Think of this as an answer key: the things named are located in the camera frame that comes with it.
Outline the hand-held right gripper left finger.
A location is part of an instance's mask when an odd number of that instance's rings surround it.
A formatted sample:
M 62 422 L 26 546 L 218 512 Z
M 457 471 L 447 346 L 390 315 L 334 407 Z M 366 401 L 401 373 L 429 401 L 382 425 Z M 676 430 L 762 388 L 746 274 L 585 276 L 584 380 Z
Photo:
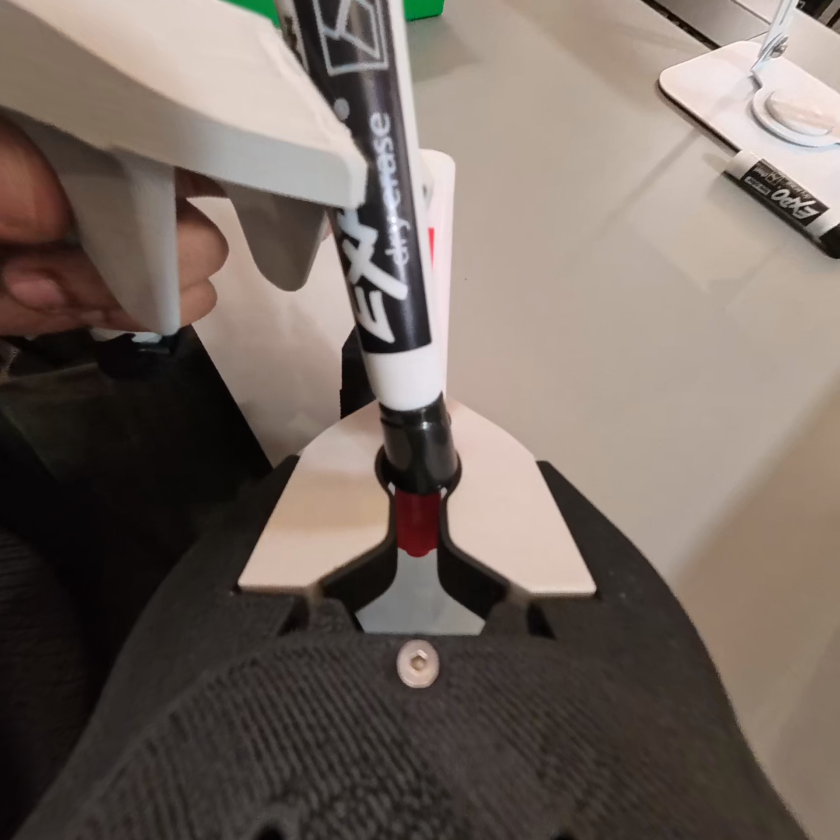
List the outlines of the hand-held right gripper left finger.
M 366 406 L 305 447 L 238 578 L 244 592 L 373 601 L 396 577 L 392 495 L 378 466 L 380 412 Z

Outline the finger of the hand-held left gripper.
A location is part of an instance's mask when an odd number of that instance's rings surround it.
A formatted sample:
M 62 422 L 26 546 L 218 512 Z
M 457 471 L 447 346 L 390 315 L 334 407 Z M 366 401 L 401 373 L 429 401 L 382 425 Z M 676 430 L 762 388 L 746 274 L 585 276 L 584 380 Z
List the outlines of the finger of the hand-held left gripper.
M 329 205 L 265 191 L 225 191 L 262 277 L 286 292 L 303 288 L 329 228 Z
M 349 130 L 265 17 L 226 2 L 20 1 L 2 2 L 1 29 L 2 119 L 46 158 L 70 245 L 146 332 L 183 326 L 177 171 L 329 209 L 364 197 Z

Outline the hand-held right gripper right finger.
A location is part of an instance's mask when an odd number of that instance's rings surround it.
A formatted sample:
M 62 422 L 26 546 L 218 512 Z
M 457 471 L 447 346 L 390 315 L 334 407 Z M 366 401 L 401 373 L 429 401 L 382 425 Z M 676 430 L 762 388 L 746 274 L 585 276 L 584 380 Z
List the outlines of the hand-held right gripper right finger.
M 595 583 L 536 458 L 459 402 L 460 472 L 439 519 L 438 573 L 455 599 L 591 597 Z

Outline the black dry erase marker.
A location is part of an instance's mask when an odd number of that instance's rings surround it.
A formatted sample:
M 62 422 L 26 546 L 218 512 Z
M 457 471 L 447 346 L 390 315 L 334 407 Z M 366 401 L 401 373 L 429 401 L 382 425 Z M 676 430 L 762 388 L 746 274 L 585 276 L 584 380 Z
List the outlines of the black dry erase marker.
M 730 159 L 723 174 L 825 255 L 839 259 L 838 199 L 823 201 L 772 163 L 745 150 Z
M 459 461 L 445 366 L 403 2 L 277 2 L 282 31 L 366 163 L 364 198 L 333 211 L 355 333 L 380 405 L 386 474 L 429 495 Z

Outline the red dry erase marker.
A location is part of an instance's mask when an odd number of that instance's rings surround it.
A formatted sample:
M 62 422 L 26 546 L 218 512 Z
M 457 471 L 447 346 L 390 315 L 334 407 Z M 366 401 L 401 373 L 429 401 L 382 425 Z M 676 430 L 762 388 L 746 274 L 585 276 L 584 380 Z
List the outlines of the red dry erase marker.
M 443 360 L 444 384 L 448 383 L 448 336 L 455 224 L 455 161 L 446 153 L 421 149 L 427 197 L 432 270 L 436 287 L 437 323 Z M 420 559 L 438 546 L 440 496 L 395 494 L 396 537 L 399 550 Z

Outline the person's left hand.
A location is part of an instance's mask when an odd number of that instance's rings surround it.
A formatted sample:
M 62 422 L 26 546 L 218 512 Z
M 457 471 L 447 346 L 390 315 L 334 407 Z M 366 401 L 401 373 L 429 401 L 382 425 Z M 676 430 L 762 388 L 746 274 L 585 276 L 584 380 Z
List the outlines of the person's left hand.
M 191 204 L 223 196 L 203 175 L 179 170 L 176 233 L 182 325 L 216 305 L 212 277 L 224 266 L 228 243 Z M 1 126 L 1 334 L 35 337 L 77 329 L 145 331 L 119 305 L 88 255 L 69 243 L 72 215 L 46 158 L 22 131 Z

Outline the green plastic storage box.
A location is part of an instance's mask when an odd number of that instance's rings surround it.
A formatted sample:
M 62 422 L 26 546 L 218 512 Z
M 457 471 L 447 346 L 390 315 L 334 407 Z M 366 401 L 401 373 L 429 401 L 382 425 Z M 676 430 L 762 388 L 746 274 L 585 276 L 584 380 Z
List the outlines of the green plastic storage box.
M 269 19 L 277 28 L 281 27 L 277 2 L 275 1 L 230 1 L 250 12 Z M 404 16 L 407 23 L 416 20 L 439 17 L 445 8 L 445 1 L 404 1 Z

